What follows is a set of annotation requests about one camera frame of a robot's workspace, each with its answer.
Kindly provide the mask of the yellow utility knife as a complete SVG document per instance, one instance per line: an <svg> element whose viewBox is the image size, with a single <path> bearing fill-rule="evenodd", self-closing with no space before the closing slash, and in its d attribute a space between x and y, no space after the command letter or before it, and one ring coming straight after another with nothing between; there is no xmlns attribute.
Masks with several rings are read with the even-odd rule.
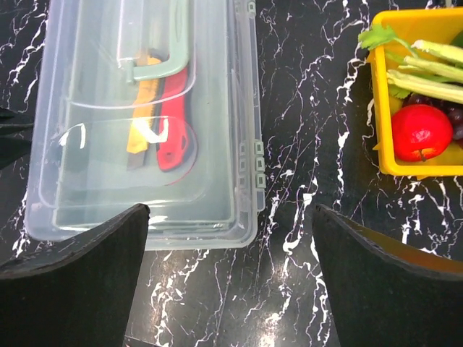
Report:
<svg viewBox="0 0 463 347"><path fill-rule="evenodd" d="M156 105L153 103L162 93L163 83L159 78L138 82L138 91L133 103L132 121L127 140L127 169L133 170L144 165L145 155L150 147L146 139L153 125Z"/></svg>

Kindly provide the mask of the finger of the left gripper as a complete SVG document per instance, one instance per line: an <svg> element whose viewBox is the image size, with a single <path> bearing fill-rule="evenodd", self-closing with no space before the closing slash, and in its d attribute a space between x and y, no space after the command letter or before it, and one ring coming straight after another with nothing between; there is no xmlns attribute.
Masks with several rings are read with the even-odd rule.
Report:
<svg viewBox="0 0 463 347"><path fill-rule="evenodd" d="M33 130L33 125L22 120L17 112L1 108L1 169L30 153L32 142L15 135Z"/></svg>

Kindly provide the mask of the clear plastic tool box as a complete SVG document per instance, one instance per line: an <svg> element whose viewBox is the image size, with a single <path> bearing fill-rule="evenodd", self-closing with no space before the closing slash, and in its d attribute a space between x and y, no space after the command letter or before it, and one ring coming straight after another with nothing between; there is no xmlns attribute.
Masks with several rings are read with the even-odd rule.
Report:
<svg viewBox="0 0 463 347"><path fill-rule="evenodd" d="M247 246L264 208L254 1L52 1L24 224L142 203L148 250Z"/></svg>

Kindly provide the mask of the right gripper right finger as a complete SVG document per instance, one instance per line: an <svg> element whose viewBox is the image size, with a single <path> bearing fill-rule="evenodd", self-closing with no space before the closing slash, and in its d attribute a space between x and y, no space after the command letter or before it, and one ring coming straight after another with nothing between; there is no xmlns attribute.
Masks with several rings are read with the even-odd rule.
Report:
<svg viewBox="0 0 463 347"><path fill-rule="evenodd" d="M341 346L461 346L462 262L316 205L312 231Z"/></svg>

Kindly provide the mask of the red utility knife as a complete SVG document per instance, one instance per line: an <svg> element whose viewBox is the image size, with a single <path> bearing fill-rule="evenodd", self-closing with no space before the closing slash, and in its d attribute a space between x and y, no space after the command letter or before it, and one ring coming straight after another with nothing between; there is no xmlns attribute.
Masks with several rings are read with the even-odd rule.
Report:
<svg viewBox="0 0 463 347"><path fill-rule="evenodd" d="M165 142L156 145L158 167L163 172L173 171L184 163L190 144L187 131L187 96L189 66L165 79L163 102L160 103L158 133L167 130Z"/></svg>

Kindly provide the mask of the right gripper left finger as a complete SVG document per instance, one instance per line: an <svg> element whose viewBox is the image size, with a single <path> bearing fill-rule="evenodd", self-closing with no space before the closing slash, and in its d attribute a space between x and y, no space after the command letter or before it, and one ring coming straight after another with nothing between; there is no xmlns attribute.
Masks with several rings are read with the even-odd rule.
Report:
<svg viewBox="0 0 463 347"><path fill-rule="evenodd" d="M148 235L136 204L1 264L2 346L122 346Z"/></svg>

